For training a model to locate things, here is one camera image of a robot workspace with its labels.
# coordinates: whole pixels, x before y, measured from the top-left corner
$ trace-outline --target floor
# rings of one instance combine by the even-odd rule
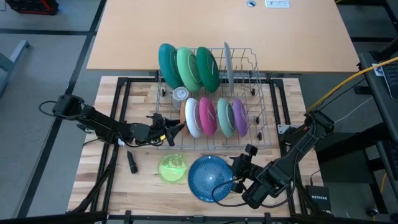
[[[146,72],[101,72],[85,69],[95,36],[93,19],[101,0],[57,0],[60,11],[56,16],[18,14],[6,7],[0,0],[0,52],[9,56],[20,40],[28,40],[27,49],[9,80],[0,98],[0,219],[15,217],[21,205],[21,195],[27,190],[38,157],[44,148],[50,127],[51,117],[41,114],[37,107],[46,100],[56,100],[68,88],[70,78],[77,77],[73,94],[81,96],[92,104],[103,75],[148,75]],[[391,8],[398,16],[398,2],[390,0]],[[338,6],[347,30],[352,37],[395,37],[397,35],[383,8]],[[15,34],[8,29],[30,30],[74,30],[77,35],[67,32],[36,32],[35,34]],[[358,53],[379,50],[383,43],[355,42]],[[82,54],[88,47],[87,54]],[[333,88],[347,75],[299,75],[306,106]],[[339,119],[368,96],[358,96],[353,91],[336,100],[325,109],[332,119]],[[356,132],[381,121],[373,100],[360,110],[344,119],[336,126],[337,130]],[[72,190],[85,135],[74,122],[63,122],[54,142],[42,180],[33,199],[28,216],[64,213]],[[377,156],[369,149],[369,156]],[[351,217],[370,220],[364,210],[373,206],[373,198],[366,184],[341,184],[347,179],[358,182],[368,180],[366,172],[350,172],[344,167],[363,166],[363,156],[353,154],[335,164],[322,166],[325,185],[329,186],[332,213],[337,217]],[[376,173],[381,181],[383,172]],[[396,200],[392,196],[387,180],[384,200],[391,213],[398,212]],[[377,220],[388,221],[387,215],[377,216]]]

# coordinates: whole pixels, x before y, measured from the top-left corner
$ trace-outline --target pink plate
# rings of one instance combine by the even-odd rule
[[[199,102],[200,122],[205,134],[214,135],[217,130],[217,118],[214,106],[207,97],[202,97]]]

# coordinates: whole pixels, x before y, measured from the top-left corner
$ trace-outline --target blue bowl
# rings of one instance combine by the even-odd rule
[[[202,156],[189,169],[188,185],[194,196],[204,202],[214,202],[211,197],[213,189],[233,179],[228,164],[217,156]],[[219,202],[231,191],[232,182],[215,190],[214,198]]]

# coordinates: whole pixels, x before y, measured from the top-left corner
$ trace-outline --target wooden table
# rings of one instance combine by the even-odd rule
[[[359,62],[334,0],[112,0],[106,3],[88,69],[158,70],[163,43],[252,48],[260,71],[356,72]]]
[[[95,108],[107,115],[109,115],[111,111],[117,79],[118,77],[102,77],[101,84],[99,86]],[[305,112],[305,107],[299,81],[296,78],[285,78],[283,81],[292,124],[302,124],[304,120],[303,114]],[[126,120],[129,123],[151,122],[149,119],[144,118],[144,116],[154,112],[156,92],[157,83],[132,83],[126,111]],[[259,164],[260,166],[264,166],[268,162],[280,157],[270,91],[265,85],[264,98],[266,101],[266,113],[268,115],[267,121],[269,122],[272,133],[270,134],[270,147],[259,150],[257,156],[253,157],[253,163]],[[120,113],[121,100],[122,97],[119,99],[116,120],[118,120],[118,115]],[[279,95],[277,95],[277,100],[279,101],[278,105],[280,105]],[[279,111],[281,118],[283,118],[282,107],[279,108]],[[95,138],[96,136],[94,134],[88,134],[86,141]],[[103,143],[97,141],[87,144],[83,148],[68,209],[71,210],[75,208],[86,197],[92,186],[94,186],[102,146]],[[109,213],[112,215],[122,215],[126,210],[131,210],[133,215],[263,217],[264,212],[270,212],[273,217],[289,217],[290,215],[287,203],[281,207],[273,209],[265,209],[261,207],[257,210],[253,210],[248,206],[225,208],[220,207],[215,203],[206,203],[197,199],[191,193],[186,179],[181,184],[176,185],[163,183],[158,177],[158,163],[166,154],[176,153],[176,150],[158,150],[154,149],[152,146],[134,149],[134,155],[136,157],[139,172],[137,174],[131,174],[126,157],[126,150],[131,150],[131,148],[119,148],[109,203]],[[108,158],[111,157],[111,151],[112,150],[109,151]],[[185,156],[188,165],[191,165],[200,156],[208,154],[220,156],[227,163],[231,164],[232,160],[229,156],[238,156],[243,152],[243,150],[185,150],[177,152]],[[317,170],[319,170],[317,155],[314,150],[311,150],[300,162],[303,185],[309,184],[310,175]],[[320,172],[313,176],[313,180],[315,185],[323,185]],[[104,187],[99,196],[99,209],[101,209],[103,194]],[[283,201],[285,198],[286,194],[282,193],[278,198],[267,197],[264,203],[275,204]],[[296,211],[299,212],[300,209],[297,194],[294,199]],[[222,202],[227,204],[236,204],[241,203],[242,201],[240,194],[230,193]]]

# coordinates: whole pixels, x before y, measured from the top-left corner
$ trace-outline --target wire dish rack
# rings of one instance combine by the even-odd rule
[[[266,113],[266,102],[263,88],[268,84],[261,82],[259,69],[257,67],[257,57],[249,48],[231,48],[232,63],[234,66],[234,90],[229,89],[228,75],[226,73],[226,62],[224,48],[209,49],[218,64],[220,72],[220,86],[210,93],[204,87],[195,94],[190,94],[198,101],[201,97],[209,98],[215,109],[219,98],[226,98],[232,105],[234,98],[239,98],[245,107],[248,119],[248,133],[241,137],[237,130],[234,136],[227,138],[218,123],[217,132],[214,136],[202,134],[199,138],[184,136],[180,132],[174,139],[175,145],[169,146],[165,141],[158,149],[177,149],[177,150],[219,150],[236,149],[240,150],[246,144],[253,144],[259,149],[266,149],[271,146],[269,120]],[[174,108],[172,103],[171,87],[164,81],[162,73],[159,72],[159,82],[156,98],[156,112],[161,113],[166,118],[179,119],[180,110]]]

